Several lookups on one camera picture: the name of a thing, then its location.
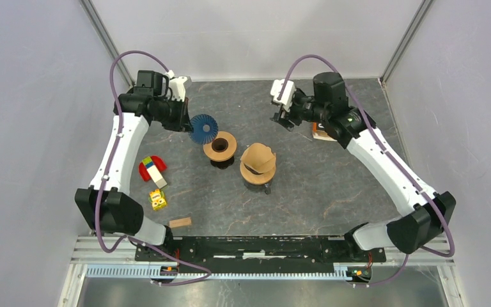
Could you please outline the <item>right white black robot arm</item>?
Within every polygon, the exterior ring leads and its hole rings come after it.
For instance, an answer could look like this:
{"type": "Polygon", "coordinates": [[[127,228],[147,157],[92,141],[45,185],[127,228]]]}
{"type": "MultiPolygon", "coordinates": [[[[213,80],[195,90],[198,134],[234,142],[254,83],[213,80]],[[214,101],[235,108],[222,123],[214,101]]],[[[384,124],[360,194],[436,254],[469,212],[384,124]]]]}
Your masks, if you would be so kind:
{"type": "Polygon", "coordinates": [[[386,190],[399,217],[365,223],[346,233],[344,254],[362,260],[371,249],[395,247],[410,255],[444,232],[456,206],[454,196],[425,184],[385,140],[375,121],[350,106],[346,84],[339,73],[313,78],[314,94],[306,95],[293,82],[276,79],[270,95],[279,106],[273,121],[288,130],[302,122],[319,123],[330,138],[355,156],[386,190]]]}

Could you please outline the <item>orange black coffee filter box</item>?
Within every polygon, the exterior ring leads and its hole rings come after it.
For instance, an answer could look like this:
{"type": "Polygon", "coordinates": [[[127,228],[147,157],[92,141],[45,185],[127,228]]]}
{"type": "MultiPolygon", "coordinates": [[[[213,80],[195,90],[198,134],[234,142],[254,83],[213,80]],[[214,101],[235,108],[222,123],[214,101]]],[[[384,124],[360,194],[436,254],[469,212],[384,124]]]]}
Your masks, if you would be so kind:
{"type": "Polygon", "coordinates": [[[336,141],[334,138],[330,137],[325,131],[324,126],[321,123],[312,123],[312,137],[314,139],[323,141],[336,141]]]}

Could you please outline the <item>brown paper coffee filter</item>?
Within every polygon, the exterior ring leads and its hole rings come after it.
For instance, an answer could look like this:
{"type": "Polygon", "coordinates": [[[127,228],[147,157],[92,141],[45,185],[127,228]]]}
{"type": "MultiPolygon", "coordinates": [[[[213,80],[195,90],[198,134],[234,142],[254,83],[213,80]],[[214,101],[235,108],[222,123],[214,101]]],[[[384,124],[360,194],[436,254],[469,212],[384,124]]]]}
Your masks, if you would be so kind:
{"type": "Polygon", "coordinates": [[[271,147],[262,143],[251,144],[242,154],[240,161],[258,174],[268,173],[276,167],[276,155],[271,147]]]}

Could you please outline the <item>clear glass coffee server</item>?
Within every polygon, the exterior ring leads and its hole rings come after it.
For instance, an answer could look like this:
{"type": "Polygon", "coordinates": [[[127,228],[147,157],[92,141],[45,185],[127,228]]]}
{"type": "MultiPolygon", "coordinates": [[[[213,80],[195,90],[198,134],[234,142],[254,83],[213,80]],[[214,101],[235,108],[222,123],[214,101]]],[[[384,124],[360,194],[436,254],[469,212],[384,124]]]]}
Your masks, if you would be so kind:
{"type": "Polygon", "coordinates": [[[270,195],[272,192],[272,189],[271,189],[272,181],[271,180],[264,183],[264,184],[252,184],[250,182],[245,181],[244,185],[246,186],[246,188],[248,190],[250,190],[252,192],[265,193],[267,195],[270,195]]]}

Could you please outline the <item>small blue ribbed dripper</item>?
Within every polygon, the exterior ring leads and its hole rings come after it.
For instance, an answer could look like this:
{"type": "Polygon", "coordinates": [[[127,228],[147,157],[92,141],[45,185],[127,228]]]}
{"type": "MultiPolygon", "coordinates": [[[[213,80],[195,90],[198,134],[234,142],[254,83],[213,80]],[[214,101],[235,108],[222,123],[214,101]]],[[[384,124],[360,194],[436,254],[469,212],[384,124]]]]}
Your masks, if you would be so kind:
{"type": "Polygon", "coordinates": [[[192,131],[190,139],[199,145],[211,143],[218,135],[219,127],[216,120],[208,114],[198,114],[191,118],[192,131]]]}

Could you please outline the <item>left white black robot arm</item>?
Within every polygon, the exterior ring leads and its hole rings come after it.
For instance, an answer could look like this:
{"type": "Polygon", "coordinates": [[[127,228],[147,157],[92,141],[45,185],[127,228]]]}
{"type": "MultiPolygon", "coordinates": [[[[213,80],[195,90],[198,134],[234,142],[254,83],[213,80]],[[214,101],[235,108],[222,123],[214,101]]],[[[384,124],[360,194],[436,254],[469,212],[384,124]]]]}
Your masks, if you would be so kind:
{"type": "Polygon", "coordinates": [[[136,85],[115,97],[111,136],[98,171],[74,196],[98,238],[110,233],[151,245],[152,254],[163,261],[175,253],[171,230],[146,217],[143,206],[130,196],[130,181],[139,147],[153,122],[174,132],[193,130],[186,94],[189,81],[171,70],[138,71],[136,85]]]}

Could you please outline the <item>wooden ring dripper holder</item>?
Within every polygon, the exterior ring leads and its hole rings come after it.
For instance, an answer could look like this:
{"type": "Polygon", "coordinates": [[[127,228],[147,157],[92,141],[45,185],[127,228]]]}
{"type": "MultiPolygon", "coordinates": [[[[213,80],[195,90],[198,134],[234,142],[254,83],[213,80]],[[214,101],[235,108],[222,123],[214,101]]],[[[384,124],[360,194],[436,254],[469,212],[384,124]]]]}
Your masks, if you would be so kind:
{"type": "Polygon", "coordinates": [[[243,162],[240,163],[240,174],[242,178],[249,184],[263,185],[270,182],[276,174],[276,167],[264,172],[259,173],[248,168],[243,162]]]}

